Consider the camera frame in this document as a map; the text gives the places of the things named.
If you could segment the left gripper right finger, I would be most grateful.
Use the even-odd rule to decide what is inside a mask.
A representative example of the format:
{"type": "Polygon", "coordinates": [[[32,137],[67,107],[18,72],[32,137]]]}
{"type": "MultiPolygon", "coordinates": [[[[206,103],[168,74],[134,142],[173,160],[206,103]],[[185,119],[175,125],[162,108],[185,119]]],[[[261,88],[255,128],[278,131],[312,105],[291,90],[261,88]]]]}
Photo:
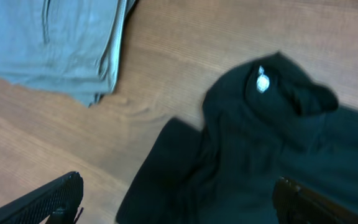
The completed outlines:
{"type": "Polygon", "coordinates": [[[272,195],[279,224],[358,224],[358,214],[287,177],[272,195]]]}

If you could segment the black polo shirt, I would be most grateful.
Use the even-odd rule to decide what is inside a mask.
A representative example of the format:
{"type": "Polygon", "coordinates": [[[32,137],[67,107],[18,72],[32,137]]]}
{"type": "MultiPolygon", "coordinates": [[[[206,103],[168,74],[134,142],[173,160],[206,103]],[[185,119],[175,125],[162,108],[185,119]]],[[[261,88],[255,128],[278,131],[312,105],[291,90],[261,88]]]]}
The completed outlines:
{"type": "Polygon", "coordinates": [[[281,53],[225,73],[204,128],[173,118],[119,207],[118,223],[276,223],[287,176],[358,214],[358,111],[281,53]]]}

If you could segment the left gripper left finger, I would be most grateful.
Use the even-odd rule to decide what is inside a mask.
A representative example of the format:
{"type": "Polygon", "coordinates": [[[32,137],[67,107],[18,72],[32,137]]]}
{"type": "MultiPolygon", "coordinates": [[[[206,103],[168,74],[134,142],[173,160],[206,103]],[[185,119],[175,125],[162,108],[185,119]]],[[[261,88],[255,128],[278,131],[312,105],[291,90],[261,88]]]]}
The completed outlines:
{"type": "Polygon", "coordinates": [[[69,172],[1,207],[0,224],[75,224],[83,191],[79,172],[69,172]]]}

